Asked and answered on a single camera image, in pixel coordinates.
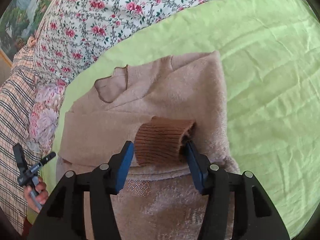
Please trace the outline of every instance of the pink sweater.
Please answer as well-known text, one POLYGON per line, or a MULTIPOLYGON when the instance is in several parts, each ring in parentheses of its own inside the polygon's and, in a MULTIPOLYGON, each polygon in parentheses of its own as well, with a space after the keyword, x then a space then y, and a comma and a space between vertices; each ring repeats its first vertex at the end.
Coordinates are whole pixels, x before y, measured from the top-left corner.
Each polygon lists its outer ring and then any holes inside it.
MULTIPOLYGON (((97 80, 66 113, 57 178, 67 170, 92 171, 134 141, 125 187, 112 197, 122 239, 196 239, 207 197, 194 188, 180 155, 184 137, 192 135, 212 163, 239 171, 229 153, 217 51, 116 68, 97 80)), ((93 239, 89 210, 86 198, 87 238, 93 239)))

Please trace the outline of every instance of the pink floral cushion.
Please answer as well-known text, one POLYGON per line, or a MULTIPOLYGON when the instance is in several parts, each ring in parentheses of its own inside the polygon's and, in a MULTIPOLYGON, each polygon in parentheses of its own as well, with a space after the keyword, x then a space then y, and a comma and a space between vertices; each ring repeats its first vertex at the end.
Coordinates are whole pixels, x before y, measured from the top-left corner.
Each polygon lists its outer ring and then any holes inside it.
POLYGON ((51 151, 65 88, 65 82, 58 81, 56 84, 40 85, 36 89, 35 104, 29 114, 27 141, 32 151, 43 154, 51 151))

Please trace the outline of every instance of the plaid blanket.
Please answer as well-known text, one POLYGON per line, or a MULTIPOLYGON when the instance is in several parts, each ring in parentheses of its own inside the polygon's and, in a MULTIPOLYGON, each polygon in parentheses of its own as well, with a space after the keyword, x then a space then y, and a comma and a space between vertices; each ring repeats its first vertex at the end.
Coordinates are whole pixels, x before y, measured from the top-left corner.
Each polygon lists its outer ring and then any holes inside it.
POLYGON ((35 99, 36 71, 33 61, 33 38, 14 57, 10 78, 0 88, 0 206, 9 221, 21 234, 27 213, 23 188, 19 187, 19 170, 12 146, 20 143, 26 161, 33 165, 40 154, 31 152, 28 137, 28 116, 35 99))

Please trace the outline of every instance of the brown ribbed cuff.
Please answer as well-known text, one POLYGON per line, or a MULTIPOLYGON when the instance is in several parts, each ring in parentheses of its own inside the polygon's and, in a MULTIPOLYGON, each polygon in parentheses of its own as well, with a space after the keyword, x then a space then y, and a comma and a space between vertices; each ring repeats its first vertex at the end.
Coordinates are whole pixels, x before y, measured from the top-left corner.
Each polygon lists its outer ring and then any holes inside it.
POLYGON ((192 136, 195 120, 175 120, 154 116, 140 126, 134 152, 140 166, 181 163, 180 150, 192 136))

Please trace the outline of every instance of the hand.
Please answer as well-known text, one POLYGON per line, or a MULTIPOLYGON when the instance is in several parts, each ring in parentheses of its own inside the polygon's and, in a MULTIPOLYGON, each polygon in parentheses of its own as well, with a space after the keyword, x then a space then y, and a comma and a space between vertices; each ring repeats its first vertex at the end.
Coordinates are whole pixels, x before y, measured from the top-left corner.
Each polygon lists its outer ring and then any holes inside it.
MULTIPOLYGON (((36 200, 43 205, 48 197, 49 197, 49 193, 45 190, 47 185, 43 182, 43 179, 41 177, 38 177, 39 179, 39 184, 36 186, 36 191, 41 192, 38 196, 36 196, 36 200)), ((35 212, 39 213, 40 210, 36 207, 36 205, 34 204, 31 196, 30 196, 30 192, 31 192, 32 188, 31 186, 27 186, 24 188, 24 197, 26 198, 28 205, 30 208, 32 208, 32 210, 34 210, 35 212)))

